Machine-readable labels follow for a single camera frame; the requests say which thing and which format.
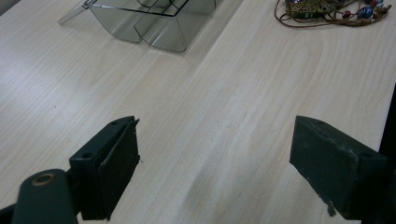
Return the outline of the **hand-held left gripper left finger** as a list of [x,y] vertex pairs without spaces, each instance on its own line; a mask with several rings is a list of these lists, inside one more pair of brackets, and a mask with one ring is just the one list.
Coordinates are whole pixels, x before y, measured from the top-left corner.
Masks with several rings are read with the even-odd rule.
[[140,161],[133,116],[109,122],[70,159],[75,210],[85,220],[110,219]]

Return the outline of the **clear plastic organizer box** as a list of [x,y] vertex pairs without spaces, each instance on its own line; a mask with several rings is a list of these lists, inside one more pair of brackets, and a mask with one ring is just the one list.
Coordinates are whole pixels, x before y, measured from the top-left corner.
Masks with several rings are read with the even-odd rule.
[[183,52],[201,32],[221,0],[81,0],[58,20],[64,24],[89,10],[114,37]]

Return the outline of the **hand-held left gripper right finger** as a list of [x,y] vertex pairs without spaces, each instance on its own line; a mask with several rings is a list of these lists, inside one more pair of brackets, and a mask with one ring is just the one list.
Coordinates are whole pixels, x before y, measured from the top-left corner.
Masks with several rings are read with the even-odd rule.
[[295,120],[290,163],[329,206],[330,215],[338,213],[349,220],[367,217],[387,162],[324,121],[303,116]]

